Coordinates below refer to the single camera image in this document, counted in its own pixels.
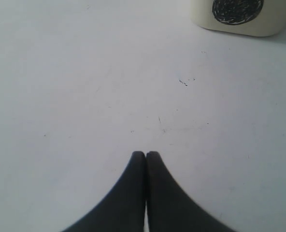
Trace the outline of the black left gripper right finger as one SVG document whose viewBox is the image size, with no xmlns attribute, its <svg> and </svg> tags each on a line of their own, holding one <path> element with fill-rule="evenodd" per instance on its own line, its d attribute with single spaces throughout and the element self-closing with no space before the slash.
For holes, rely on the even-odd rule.
<svg viewBox="0 0 286 232">
<path fill-rule="evenodd" d="M 160 154 L 146 155 L 148 227 L 151 232 L 232 232 L 178 185 Z"/>
</svg>

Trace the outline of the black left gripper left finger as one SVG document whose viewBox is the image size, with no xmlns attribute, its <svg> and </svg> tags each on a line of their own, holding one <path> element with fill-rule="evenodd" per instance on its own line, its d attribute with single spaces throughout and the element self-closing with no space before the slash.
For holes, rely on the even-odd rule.
<svg viewBox="0 0 286 232">
<path fill-rule="evenodd" d="M 143 232 L 146 157 L 141 151 L 130 160 L 113 188 L 66 232 Z"/>
</svg>

